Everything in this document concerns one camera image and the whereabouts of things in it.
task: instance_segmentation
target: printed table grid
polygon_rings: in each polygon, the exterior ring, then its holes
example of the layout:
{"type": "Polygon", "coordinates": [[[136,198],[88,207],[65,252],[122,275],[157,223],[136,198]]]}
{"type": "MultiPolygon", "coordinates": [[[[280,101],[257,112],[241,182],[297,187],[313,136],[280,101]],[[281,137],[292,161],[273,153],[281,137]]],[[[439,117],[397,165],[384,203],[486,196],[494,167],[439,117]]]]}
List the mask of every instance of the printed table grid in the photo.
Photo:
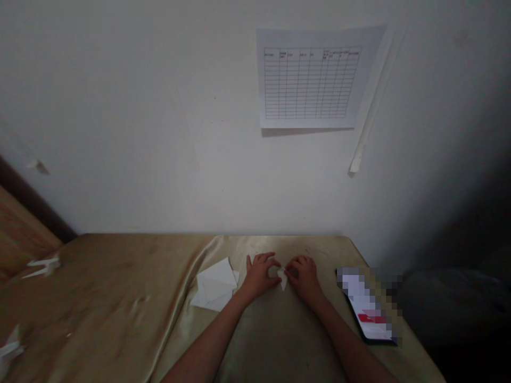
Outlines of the printed table grid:
{"type": "Polygon", "coordinates": [[[361,51],[265,48],[266,119],[344,118],[361,51]]]}

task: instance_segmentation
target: paper scrap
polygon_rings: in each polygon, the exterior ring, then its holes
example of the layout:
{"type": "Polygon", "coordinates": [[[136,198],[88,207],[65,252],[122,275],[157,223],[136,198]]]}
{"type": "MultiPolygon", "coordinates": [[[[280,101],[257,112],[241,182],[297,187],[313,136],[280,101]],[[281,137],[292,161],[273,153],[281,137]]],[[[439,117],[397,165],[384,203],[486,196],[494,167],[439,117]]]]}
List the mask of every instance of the paper scrap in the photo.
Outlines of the paper scrap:
{"type": "Polygon", "coordinates": [[[233,297],[239,279],[240,273],[233,271],[229,258],[223,259],[197,275],[197,293],[190,304],[221,311],[233,297]]]}
{"type": "Polygon", "coordinates": [[[277,270],[277,275],[282,279],[281,281],[282,291],[285,290],[287,284],[287,275],[284,273],[285,270],[286,269],[284,268],[280,268],[277,270]]]}
{"type": "Polygon", "coordinates": [[[21,279],[35,277],[41,274],[44,274],[44,276],[47,277],[51,275],[56,268],[60,267],[60,258],[58,255],[56,255],[53,258],[47,260],[30,261],[29,263],[27,263],[27,266],[30,267],[44,266],[44,267],[40,270],[33,272],[32,274],[28,274],[25,275],[24,277],[21,277],[21,279]]]}
{"type": "Polygon", "coordinates": [[[17,325],[7,339],[5,346],[0,348],[0,381],[7,375],[11,361],[24,351],[23,346],[20,345],[19,333],[20,325],[17,325]]]}

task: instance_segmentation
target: white wall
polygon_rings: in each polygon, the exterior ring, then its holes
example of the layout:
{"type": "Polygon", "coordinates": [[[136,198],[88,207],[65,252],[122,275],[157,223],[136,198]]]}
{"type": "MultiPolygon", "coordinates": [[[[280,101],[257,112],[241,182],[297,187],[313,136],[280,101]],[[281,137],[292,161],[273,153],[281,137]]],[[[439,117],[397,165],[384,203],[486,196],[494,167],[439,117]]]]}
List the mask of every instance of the white wall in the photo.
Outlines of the white wall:
{"type": "Polygon", "coordinates": [[[79,234],[344,234],[405,269],[510,147],[508,126],[481,122],[508,84],[509,15],[473,0],[3,1],[0,153],[79,234]],[[358,174],[360,131],[262,137],[257,27],[381,20],[408,32],[358,174]]]}

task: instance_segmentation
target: person's left hand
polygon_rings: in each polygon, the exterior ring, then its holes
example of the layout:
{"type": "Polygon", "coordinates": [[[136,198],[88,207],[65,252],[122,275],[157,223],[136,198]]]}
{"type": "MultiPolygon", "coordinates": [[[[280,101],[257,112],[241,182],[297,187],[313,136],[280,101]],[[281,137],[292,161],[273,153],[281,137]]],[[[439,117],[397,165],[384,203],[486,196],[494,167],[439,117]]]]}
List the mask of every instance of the person's left hand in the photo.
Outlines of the person's left hand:
{"type": "Polygon", "coordinates": [[[254,257],[254,263],[250,262],[250,256],[246,256],[246,277],[238,294],[241,294],[247,304],[262,295],[269,288],[280,283],[280,278],[270,278],[268,269],[272,266],[281,267],[274,259],[269,260],[275,253],[263,253],[254,257]]]}

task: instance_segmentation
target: satin tablecloth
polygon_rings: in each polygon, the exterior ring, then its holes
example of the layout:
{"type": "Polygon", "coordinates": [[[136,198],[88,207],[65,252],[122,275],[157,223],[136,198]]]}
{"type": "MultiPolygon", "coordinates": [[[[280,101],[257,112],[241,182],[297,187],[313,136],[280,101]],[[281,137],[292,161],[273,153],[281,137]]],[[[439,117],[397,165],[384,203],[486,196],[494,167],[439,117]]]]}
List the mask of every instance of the satin tablecloth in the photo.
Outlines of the satin tablecloth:
{"type": "MultiPolygon", "coordinates": [[[[366,266],[348,238],[84,235],[59,251],[55,274],[20,279],[26,270],[0,285],[0,342],[19,324],[26,347],[5,381],[159,382],[217,315],[189,305],[196,274],[229,257],[241,285],[245,256],[268,251],[282,264],[312,256],[325,294],[357,331],[334,273],[366,266]]],[[[371,350],[401,381],[443,381],[406,324],[401,348],[371,350]]],[[[288,285],[247,308],[216,380],[344,379],[324,329],[288,285]]]]}
{"type": "MultiPolygon", "coordinates": [[[[346,237],[216,237],[206,251],[199,271],[225,257],[233,270],[246,275],[247,254],[276,252],[285,265],[298,254],[310,255],[317,265],[321,287],[339,314],[358,334],[348,302],[337,286],[335,268],[367,267],[346,237]]],[[[189,345],[217,315],[190,306],[197,291],[193,281],[153,383],[159,382],[189,345]]],[[[370,346],[371,351],[401,382],[442,382],[443,376],[404,323],[402,344],[370,346]]],[[[327,333],[316,316],[297,297],[293,288],[277,286],[254,301],[243,313],[216,376],[218,382],[323,382],[347,381],[327,333]]]]}

